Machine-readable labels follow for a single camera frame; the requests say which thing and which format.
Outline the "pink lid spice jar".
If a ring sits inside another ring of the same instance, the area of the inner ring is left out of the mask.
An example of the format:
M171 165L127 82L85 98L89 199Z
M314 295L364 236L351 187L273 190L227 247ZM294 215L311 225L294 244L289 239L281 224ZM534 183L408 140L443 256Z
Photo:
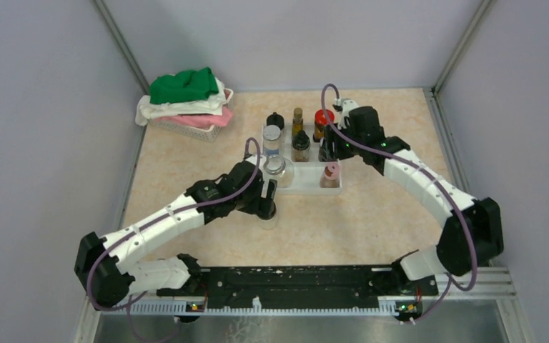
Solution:
M320 179L321 188L340 187L340 165L337 161L328 162Z

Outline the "gold cap yellow bottle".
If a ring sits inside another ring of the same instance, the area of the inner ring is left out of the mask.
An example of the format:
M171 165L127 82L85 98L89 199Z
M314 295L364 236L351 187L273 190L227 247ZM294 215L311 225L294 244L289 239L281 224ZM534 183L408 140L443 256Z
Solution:
M296 107L293 110L292 117L292 138L295 138L303 130L303 110Z

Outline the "black grinder top jar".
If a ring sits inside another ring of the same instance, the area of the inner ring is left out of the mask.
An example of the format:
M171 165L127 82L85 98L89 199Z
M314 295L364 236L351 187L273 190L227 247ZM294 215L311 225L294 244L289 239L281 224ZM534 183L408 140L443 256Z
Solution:
M310 138L304 130L292 138L292 161L308 162L310 160Z

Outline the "black cap sesame jar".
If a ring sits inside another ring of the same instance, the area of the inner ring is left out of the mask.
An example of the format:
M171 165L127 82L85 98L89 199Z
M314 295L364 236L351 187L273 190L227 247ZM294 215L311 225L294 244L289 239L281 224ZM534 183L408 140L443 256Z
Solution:
M266 125L267 126L276 126L281 131L285 129L285 118L278 114L277 112L272 112L267 118L266 118Z

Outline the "clear lid glass jar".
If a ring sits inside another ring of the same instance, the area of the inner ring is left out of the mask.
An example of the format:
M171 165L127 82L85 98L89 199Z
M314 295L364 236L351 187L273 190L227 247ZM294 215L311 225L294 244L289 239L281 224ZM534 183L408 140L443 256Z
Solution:
M289 188L295 176L295 166L288 159L279 154L268 155L263 164L264 177L274 179L278 188Z

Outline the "red lid sauce jar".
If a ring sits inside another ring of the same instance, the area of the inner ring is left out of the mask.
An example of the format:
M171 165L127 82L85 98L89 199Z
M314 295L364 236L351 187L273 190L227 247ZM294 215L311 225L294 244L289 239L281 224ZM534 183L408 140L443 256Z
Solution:
M325 136L325 127L330 121L335 120L335 114L329 110L319 109L315 112L314 118L314 131L312 135L312 140L316 143L319 143L320 140Z

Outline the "white lid sauce jar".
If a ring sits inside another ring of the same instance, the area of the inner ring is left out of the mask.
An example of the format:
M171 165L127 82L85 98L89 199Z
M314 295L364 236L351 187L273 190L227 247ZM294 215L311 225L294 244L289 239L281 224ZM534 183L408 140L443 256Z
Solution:
M327 150L320 149L318 152L318 160L320 162L330 162L334 161L335 158L332 157L331 153L329 153Z

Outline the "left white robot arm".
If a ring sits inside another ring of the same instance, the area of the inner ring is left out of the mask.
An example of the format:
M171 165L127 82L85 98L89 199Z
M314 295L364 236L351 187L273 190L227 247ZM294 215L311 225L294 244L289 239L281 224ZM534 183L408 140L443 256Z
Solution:
M148 253L179 235L201 228L234 211L262 221L275 218L277 181L267 179L253 157L235 164L216 179L195 182L183 194L147 218L99 236L84 235L74 264L93 307L99 311L123 308L128 296L158 289L196 293L201 277L186 257L146 262Z

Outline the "silver perforated lid shaker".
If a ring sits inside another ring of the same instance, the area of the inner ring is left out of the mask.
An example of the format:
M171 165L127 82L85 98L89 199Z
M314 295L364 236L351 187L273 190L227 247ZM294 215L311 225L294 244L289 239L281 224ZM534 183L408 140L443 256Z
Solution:
M280 153L282 130L276 125L267 125L262 130L262 148L266 156Z

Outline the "white divided plastic tray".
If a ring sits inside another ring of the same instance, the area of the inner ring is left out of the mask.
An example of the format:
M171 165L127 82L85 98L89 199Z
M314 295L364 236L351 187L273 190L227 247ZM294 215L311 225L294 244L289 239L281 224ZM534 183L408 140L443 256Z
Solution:
M308 162L293 162L292 161L292 125L285 124L285 129L282 131L281 147L279 155L288 158L295 166L295 176L292 185L289 188L277 188L279 194L289 195L304 195L304 196L333 196L337 195L342 190L342 177L340 169L340 187L339 188L321 188L320 179L324 170L326 162L320 162L318 160L318 152L320 144L312 140L311 133L314 130L314 125L309 124L304 127L304 131L310 138L310 160ZM263 148L261 155L264 157L262 166L266 161L266 155L263 154Z

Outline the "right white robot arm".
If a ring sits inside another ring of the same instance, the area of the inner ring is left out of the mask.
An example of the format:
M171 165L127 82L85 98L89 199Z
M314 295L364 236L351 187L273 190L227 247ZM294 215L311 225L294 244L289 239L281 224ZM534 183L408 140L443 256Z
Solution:
M499 204L477 199L428 167L398 136L387 136L377 111L343 99L334 104L340 115L328 123L322 148L334 160L360 157L381 175L402 186L431 213L442 228L436 245L397 259L392 288L410 294L420 279L435 274L461 277L504 250Z

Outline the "black cap glass jar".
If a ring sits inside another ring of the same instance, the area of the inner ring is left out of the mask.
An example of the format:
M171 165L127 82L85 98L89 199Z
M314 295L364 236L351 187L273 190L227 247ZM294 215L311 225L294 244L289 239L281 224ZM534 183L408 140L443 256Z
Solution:
M260 219L259 218L257 220L258 226L261 229L266 230L266 231L273 230L278 225L278 222L279 222L279 218L278 218L277 215L274 215L270 219Z

